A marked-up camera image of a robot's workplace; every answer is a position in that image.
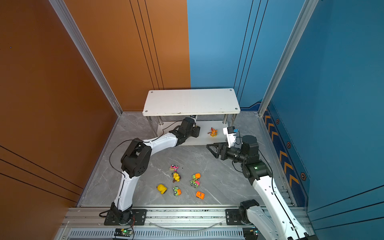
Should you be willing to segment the orange dragon toy figure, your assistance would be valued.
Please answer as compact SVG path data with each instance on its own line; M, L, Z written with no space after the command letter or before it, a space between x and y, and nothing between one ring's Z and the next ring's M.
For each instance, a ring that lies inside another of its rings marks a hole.
M208 132L208 134L211 136L211 137L216 137L218 135L218 130L214 129L214 128L211 128L211 130Z

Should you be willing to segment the orange green toy truck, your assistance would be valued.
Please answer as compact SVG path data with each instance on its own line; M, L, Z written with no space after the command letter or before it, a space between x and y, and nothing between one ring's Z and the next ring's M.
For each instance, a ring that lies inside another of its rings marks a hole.
M192 178L193 178L193 180L199 180L201 178L201 174L196 173L196 174L192 175Z

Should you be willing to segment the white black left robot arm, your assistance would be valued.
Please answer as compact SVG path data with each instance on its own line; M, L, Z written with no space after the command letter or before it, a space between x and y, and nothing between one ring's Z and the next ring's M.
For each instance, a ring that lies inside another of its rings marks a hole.
M141 140L128 140L130 145L121 157L122 175L118 194L111 203L110 212L120 225L132 223L133 194L141 175L147 170L152 155L168 148L183 144L189 137L197 138L200 127L196 123L196 115L184 118L181 123L161 136Z

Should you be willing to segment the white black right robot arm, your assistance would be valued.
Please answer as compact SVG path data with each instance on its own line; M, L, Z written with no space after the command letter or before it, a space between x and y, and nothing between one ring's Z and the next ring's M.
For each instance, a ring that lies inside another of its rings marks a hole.
M257 138L246 135L241 138L240 147L235 141L207 145L217 159L230 159L240 163L244 177L261 197L268 213L265 214L255 200L241 202L239 214L247 225L254 225L266 240L316 240L292 213L274 180L270 165L263 162Z

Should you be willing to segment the white two-tier shelf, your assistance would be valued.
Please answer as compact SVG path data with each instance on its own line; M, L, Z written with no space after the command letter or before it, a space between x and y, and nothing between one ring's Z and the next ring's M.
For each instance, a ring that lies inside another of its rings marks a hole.
M190 115L212 116L223 115L220 121L198 120L197 126L201 128L198 138L189 138L185 145L202 145L225 142L227 137L223 128L229 126L228 117L232 115L234 121L241 111L234 89L197 89L197 90L151 90L148 92L144 105L143 116L148 121L152 117L158 118L157 135L172 130L172 122L163 122L162 117L184 117ZM211 137L208 132L214 128L218 130L216 137Z

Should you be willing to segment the yellow pikachu toy figure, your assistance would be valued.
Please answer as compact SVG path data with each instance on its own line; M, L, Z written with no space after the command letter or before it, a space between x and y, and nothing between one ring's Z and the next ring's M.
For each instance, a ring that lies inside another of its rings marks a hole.
M177 172L173 172L172 176L173 176L173 183L179 182L181 179L181 176Z

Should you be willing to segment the green orange toy car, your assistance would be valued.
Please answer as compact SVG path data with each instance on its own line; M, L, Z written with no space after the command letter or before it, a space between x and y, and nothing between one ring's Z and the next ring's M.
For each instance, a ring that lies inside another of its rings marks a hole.
M173 194L174 196L180 196L182 194L181 189L177 186L173 187Z

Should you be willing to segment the green circuit board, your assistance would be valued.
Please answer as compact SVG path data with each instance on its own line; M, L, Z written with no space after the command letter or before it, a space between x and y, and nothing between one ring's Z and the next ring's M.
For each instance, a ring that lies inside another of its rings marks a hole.
M114 238L115 239L133 239L134 231L131 229L115 229Z

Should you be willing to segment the right aluminium corner post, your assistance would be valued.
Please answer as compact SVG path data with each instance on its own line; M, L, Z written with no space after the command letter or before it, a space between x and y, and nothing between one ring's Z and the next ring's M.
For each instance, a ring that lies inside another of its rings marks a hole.
M271 81L267 87L263 100L258 110L259 117L262 117L267 110L269 103L285 73L285 70L297 48L298 43L313 15L313 12L318 4L319 0L306 0L299 13L299 16L295 22L292 32L289 36L287 44L281 55L281 58L277 64L275 72L271 78Z

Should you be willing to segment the aluminium corner post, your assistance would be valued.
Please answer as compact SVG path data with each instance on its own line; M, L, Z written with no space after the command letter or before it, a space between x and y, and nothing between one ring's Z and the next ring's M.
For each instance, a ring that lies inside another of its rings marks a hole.
M97 63L91 49L89 48L85 38L83 37L79 27L77 26L74 18L72 17L66 3L63 0L49 0L51 6L65 27L70 38L77 47L83 60L87 64L89 70L93 74L101 90L109 101L111 107L118 117L123 114L123 109L119 104L112 88L110 87L105 75L103 74L99 64Z
M277 64L275 72L271 78L271 81L267 87L263 100L258 110L259 117L262 117L267 110L269 103L285 73L285 70L297 48L298 43L313 15L313 12L318 4L319 0L306 0L299 13L299 16L295 22L292 32L289 36L287 44L281 55L281 58Z

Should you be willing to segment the left aluminium corner post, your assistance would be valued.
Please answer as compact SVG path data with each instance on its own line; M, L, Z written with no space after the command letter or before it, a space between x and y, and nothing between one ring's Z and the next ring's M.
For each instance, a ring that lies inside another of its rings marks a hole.
M93 74L101 90L109 101L111 107L118 117L123 114L123 109L119 104L112 88L110 87L105 75L103 74L99 64L97 63L91 49L89 48L85 38L83 37L79 27L77 26L74 18L72 17L66 3L63 0L49 0L51 6L65 27L70 38L77 47L83 60L87 64L89 70Z

